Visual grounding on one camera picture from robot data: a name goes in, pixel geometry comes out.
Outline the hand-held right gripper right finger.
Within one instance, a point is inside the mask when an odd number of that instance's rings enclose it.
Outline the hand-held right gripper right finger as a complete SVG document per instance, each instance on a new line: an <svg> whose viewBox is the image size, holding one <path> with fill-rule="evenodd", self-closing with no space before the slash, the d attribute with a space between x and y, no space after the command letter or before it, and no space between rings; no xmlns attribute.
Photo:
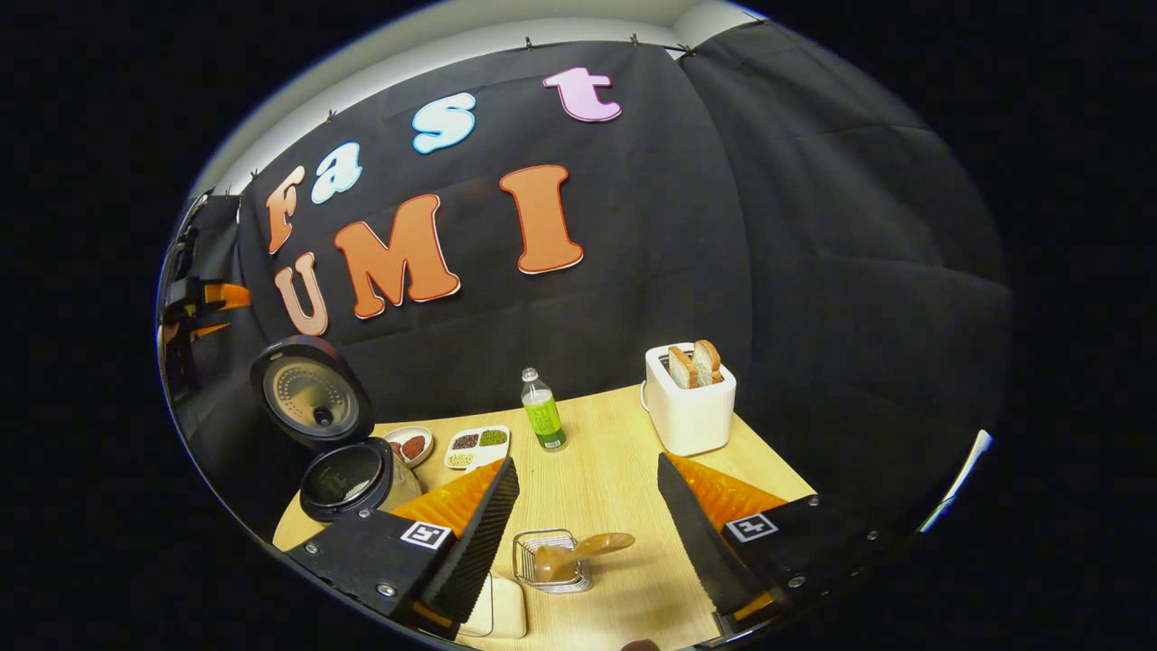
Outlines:
<svg viewBox="0 0 1157 651"><path fill-rule="evenodd" d="M905 537L889 512L817 491L794 471L743 478L662 452L656 483L712 607L736 630L813 613L863 580Z"/></svg>

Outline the small bowl of red beans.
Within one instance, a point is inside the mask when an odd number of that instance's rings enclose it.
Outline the small bowl of red beans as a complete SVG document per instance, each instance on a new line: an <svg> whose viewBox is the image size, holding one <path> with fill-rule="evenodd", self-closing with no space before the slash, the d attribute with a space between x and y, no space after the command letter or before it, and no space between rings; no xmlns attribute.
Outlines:
<svg viewBox="0 0 1157 651"><path fill-rule="evenodd" d="M417 468L420 463L423 463L434 447L432 432L423 426L401 426L401 428L385 434L385 441L410 469Z"/></svg>

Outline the wooden spoon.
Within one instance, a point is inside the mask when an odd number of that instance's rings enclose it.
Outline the wooden spoon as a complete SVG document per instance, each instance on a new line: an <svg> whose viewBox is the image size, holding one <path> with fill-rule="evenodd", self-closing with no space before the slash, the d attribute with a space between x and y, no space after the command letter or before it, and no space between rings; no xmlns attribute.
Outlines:
<svg viewBox="0 0 1157 651"><path fill-rule="evenodd" d="M587 537L574 547L565 545L541 545L533 556L536 582L567 582L578 576L578 562L605 553L622 552L635 543L635 537L627 533L604 533Z"/></svg>

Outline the divided white grain dish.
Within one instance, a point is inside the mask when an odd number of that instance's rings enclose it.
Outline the divided white grain dish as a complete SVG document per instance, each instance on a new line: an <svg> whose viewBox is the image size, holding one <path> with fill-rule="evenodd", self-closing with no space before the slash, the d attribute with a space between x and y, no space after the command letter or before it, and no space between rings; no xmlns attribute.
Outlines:
<svg viewBox="0 0 1157 651"><path fill-rule="evenodd" d="M447 444L447 468L472 471L488 463L503 460L510 447L510 430L507 426L479 426L456 432Z"/></svg>

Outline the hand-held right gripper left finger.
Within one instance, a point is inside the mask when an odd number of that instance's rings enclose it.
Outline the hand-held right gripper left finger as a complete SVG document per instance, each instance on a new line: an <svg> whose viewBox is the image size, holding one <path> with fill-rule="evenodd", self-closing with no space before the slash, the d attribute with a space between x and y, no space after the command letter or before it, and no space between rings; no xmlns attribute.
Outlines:
<svg viewBox="0 0 1157 651"><path fill-rule="evenodd" d="M519 495L513 458L488 463L392 515L346 515L288 556L376 617L454 639L476 608Z"/></svg>

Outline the black backdrop cloth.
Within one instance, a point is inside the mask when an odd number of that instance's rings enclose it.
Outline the black backdrop cloth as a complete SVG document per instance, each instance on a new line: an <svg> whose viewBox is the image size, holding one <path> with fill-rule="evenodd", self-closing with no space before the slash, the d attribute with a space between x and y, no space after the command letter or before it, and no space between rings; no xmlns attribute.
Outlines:
<svg viewBox="0 0 1157 651"><path fill-rule="evenodd" d="M901 99L784 25L692 56L553 42L445 62L342 108L211 197L185 280L249 308L189 342L168 399L199 469L271 539L305 447L249 367L323 338L373 420L636 389L644 352L706 338L737 415L818 491L918 528L995 422L1012 291L994 220Z"/></svg>

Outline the white toaster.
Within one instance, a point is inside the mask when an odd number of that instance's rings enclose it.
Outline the white toaster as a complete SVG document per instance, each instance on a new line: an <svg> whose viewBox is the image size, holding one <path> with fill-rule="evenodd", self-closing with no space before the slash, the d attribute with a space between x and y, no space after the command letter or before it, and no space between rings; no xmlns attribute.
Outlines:
<svg viewBox="0 0 1157 651"><path fill-rule="evenodd" d="M640 389L642 407L649 413L662 445L683 457L727 445L738 392L737 380L722 360L722 382L697 389L676 386L669 373L668 347L677 346L691 357L694 342L658 346L647 352L644 384Z"/></svg>

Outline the green drink bottle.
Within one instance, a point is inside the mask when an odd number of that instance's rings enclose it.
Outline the green drink bottle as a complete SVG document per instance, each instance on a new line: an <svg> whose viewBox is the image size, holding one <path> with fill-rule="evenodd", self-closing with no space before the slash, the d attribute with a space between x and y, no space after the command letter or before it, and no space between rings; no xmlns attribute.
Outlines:
<svg viewBox="0 0 1157 651"><path fill-rule="evenodd" d="M541 380L536 368L524 368L521 378L523 380L521 404L539 445L550 452L563 449L567 437L552 389Z"/></svg>

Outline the black rice cooker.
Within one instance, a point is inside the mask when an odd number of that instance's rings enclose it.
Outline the black rice cooker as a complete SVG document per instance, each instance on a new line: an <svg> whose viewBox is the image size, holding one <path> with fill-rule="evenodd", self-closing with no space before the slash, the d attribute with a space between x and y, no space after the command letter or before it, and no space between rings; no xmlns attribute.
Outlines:
<svg viewBox="0 0 1157 651"><path fill-rule="evenodd" d="M266 416L314 452L299 504L318 523L389 511L425 494L389 441L373 436L373 405L351 365L320 336L287 336L257 354L249 386Z"/></svg>

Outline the white panel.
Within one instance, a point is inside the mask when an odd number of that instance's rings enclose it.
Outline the white panel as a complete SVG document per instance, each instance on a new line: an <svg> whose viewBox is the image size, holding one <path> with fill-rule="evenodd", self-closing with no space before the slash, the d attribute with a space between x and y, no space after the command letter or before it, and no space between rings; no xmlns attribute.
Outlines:
<svg viewBox="0 0 1157 651"><path fill-rule="evenodd" d="M988 452L989 447L992 447L992 432L986 431L986 429L980 429L980 431L977 432L975 441L973 441L973 445L970 449L965 463L961 464L960 469L957 474L955 474L955 479L952 479L952 483L946 488L946 491L944 491L942 497L937 500L937 504L933 508L930 515L927 515L920 527L918 527L918 534L928 533L930 528L933 528L941 519L941 516L946 515L950 508L955 506L955 502L957 502L957 498L959 497L963 487L966 484L967 479L978 466L978 463L981 461L983 454Z"/></svg>

